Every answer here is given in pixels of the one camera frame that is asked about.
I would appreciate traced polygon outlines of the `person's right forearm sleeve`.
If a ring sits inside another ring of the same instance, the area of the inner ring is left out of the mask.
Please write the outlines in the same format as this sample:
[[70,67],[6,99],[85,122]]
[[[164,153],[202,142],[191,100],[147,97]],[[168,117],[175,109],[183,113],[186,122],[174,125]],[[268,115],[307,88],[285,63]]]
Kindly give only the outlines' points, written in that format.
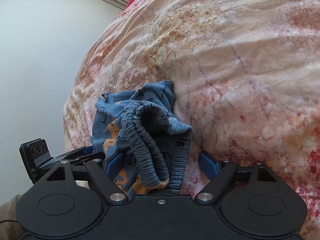
[[[0,221],[16,220],[16,205],[21,199],[22,195],[16,195],[10,201],[1,204]],[[1,223],[1,239],[15,240],[19,239],[24,234],[23,229],[17,222],[3,222]]]

